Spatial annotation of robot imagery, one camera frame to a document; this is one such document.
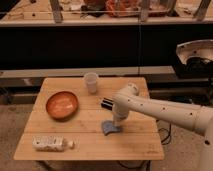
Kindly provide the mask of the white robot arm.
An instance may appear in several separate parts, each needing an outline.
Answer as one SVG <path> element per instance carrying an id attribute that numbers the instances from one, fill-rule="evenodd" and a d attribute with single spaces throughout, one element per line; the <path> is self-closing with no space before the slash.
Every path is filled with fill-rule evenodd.
<path id="1" fill-rule="evenodd" d="M 113 121 L 120 126 L 130 111 L 139 112 L 204 137 L 197 171 L 213 171 L 213 108 L 139 97 L 138 87 L 128 83 L 113 96 Z"/>

